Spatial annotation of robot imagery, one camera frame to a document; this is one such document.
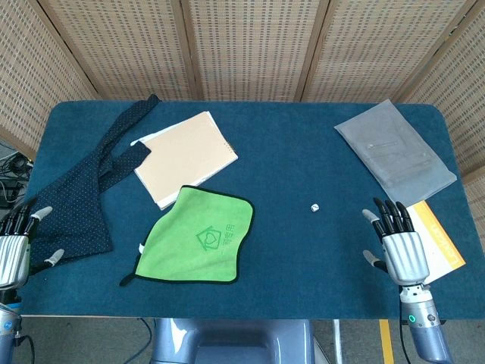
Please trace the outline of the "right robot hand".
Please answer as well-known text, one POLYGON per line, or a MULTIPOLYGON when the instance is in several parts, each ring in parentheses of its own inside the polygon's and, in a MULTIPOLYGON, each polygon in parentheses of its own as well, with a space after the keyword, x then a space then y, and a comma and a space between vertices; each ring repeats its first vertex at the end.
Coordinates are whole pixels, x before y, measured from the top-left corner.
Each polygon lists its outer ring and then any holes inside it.
POLYGON ((373 198, 379 215, 363 209, 363 216, 372 225, 382 246, 384 259, 368 250, 366 261, 387 273, 401 287, 423 284, 430 271, 421 237, 415 230, 407 208, 401 202, 373 198))

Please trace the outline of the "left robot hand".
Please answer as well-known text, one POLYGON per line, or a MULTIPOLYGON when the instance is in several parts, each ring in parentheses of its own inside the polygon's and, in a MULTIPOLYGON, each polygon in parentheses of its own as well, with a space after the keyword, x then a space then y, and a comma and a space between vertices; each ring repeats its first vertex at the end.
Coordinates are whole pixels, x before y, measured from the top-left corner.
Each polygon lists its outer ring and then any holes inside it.
POLYGON ((50 258, 31 267, 31 243, 36 229, 53 210, 46 206, 31 213, 35 201, 18 206, 1 219, 1 291, 24 286, 29 276, 55 266, 64 255, 64 250, 58 249, 50 258))

